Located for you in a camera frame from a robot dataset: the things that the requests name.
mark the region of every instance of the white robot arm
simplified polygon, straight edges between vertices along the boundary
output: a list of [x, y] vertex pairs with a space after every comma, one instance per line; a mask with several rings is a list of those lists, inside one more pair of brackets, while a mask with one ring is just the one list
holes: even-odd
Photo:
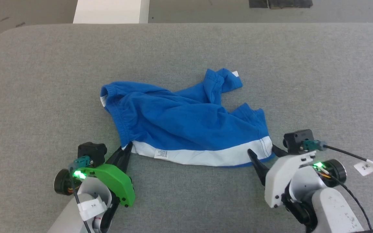
[[312, 164], [316, 151], [306, 152], [301, 149], [297, 137], [314, 140], [311, 130], [285, 134], [284, 144], [293, 154], [273, 145], [273, 152], [279, 158], [270, 169], [257, 159], [252, 150], [248, 150], [253, 166], [265, 186], [267, 204], [271, 208], [284, 205], [306, 226], [307, 233], [364, 230], [345, 198], [333, 189], [339, 183], [321, 172], [326, 169], [326, 172], [344, 183], [346, 171], [343, 165], [337, 160]]
[[[93, 233], [106, 233], [107, 229], [101, 228], [101, 222], [105, 211], [112, 205], [112, 194], [108, 187], [98, 178], [86, 177], [77, 192], [81, 203], [98, 199], [99, 203], [104, 203], [104, 211], [86, 220], [90, 231]], [[74, 198], [68, 202], [61, 214], [58, 216], [48, 233], [77, 232], [87, 233], [83, 224], [77, 202]]]

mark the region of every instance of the black cable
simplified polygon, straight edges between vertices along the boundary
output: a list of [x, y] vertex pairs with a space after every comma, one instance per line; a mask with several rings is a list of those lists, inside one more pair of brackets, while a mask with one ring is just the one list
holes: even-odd
[[355, 200], [355, 202], [358, 204], [359, 208], [363, 212], [363, 214], [365, 216], [365, 219], [367, 220], [369, 230], [372, 230], [372, 226], [370, 225], [370, 221], [369, 221], [369, 218], [367, 217], [367, 213], [365, 212], [364, 208], [362, 207], [362, 205], [358, 201], [358, 199], [355, 197], [355, 195], [348, 189], [348, 187], [344, 183], [342, 183], [340, 180], [336, 179], [336, 177], [332, 176], [331, 174], [328, 174], [328, 176], [330, 176], [330, 178], [333, 181], [336, 181], [340, 186], [342, 186], [352, 196], [352, 198]]
[[[73, 189], [73, 195], [76, 199], [77, 204], [80, 204], [79, 196], [77, 195], [76, 191], [76, 185], [74, 184], [74, 177], [73, 177], [73, 168], [70, 169], [70, 182], [71, 182], [71, 188]], [[92, 233], [92, 231], [89, 228], [89, 225], [87, 224], [87, 221], [83, 221], [84, 226], [86, 227], [86, 230], [88, 233]]]
[[334, 151], [337, 151], [337, 152], [340, 152], [340, 153], [344, 153], [345, 155], [350, 155], [350, 156], [352, 156], [354, 158], [357, 158], [357, 159], [360, 159], [360, 160], [363, 160], [363, 161], [367, 160], [367, 159], [365, 159], [365, 158], [363, 158], [363, 157], [361, 157], [359, 155], [355, 155], [355, 154], [349, 153], [346, 150], [341, 150], [341, 149], [338, 149], [336, 147], [332, 147], [332, 146], [328, 146], [328, 145], [323, 145], [323, 147], [331, 149], [331, 150], [334, 150]]
[[[338, 148], [336, 148], [336, 147], [332, 147], [332, 146], [328, 146], [328, 145], [323, 145], [323, 147], [325, 147], [325, 148], [328, 148], [328, 149], [331, 149], [331, 150], [334, 150], [334, 151], [337, 151], [337, 152], [341, 152], [341, 153], [343, 153], [343, 154], [345, 154], [345, 155], [349, 155], [349, 156], [352, 156], [352, 157], [354, 157], [354, 158], [357, 158], [357, 159], [360, 159], [360, 160], [362, 160], [362, 161], [367, 161], [367, 159], [365, 159], [364, 157], [361, 157], [361, 156], [359, 156], [359, 155], [355, 155], [355, 154], [352, 154], [352, 153], [349, 153], [349, 152], [347, 152], [347, 151], [345, 151], [345, 150], [341, 150], [341, 149], [338, 149]], [[364, 230], [364, 231], [359, 231], [359, 232], [357, 232], [357, 233], [372, 233], [373, 232], [373, 229], [372, 230]]]

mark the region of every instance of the crumpled blue t-shirt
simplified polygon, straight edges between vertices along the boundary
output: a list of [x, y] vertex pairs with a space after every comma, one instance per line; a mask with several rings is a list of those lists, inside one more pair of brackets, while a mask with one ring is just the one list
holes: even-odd
[[261, 161], [271, 158], [272, 143], [262, 109], [244, 103], [229, 113], [221, 94], [242, 87], [238, 73], [207, 70], [203, 82], [171, 92], [146, 83], [115, 82], [100, 96], [132, 152], [181, 164], [249, 165], [247, 149]]

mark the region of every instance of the gray table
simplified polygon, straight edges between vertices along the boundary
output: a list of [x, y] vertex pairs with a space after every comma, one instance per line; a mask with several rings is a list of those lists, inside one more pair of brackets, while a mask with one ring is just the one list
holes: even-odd
[[[0, 35], [0, 232], [46, 232], [69, 196], [53, 190], [77, 145], [120, 146], [99, 100], [112, 81], [180, 90], [207, 68], [238, 70], [229, 110], [263, 108], [272, 140], [310, 128], [373, 160], [373, 24], [47, 25]], [[336, 152], [373, 223], [373, 174]], [[270, 209], [253, 168], [185, 166], [134, 155], [136, 202], [111, 232], [302, 232]], [[364, 227], [359, 208], [343, 190]]]

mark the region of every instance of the white label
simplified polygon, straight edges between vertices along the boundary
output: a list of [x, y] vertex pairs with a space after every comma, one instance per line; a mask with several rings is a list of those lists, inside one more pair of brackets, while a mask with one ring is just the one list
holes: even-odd
[[77, 204], [80, 211], [80, 216], [83, 221], [87, 221], [107, 210], [106, 204], [102, 201], [100, 196], [94, 200], [89, 200], [86, 202], [81, 202]]
[[369, 175], [373, 172], [373, 164], [365, 161], [355, 164], [354, 168], [356, 168], [363, 176]]
[[154, 158], [169, 159], [168, 158], [168, 151], [167, 150], [156, 149]]
[[103, 107], [106, 106], [106, 98], [107, 98], [107, 95], [100, 97], [100, 101], [102, 102]]

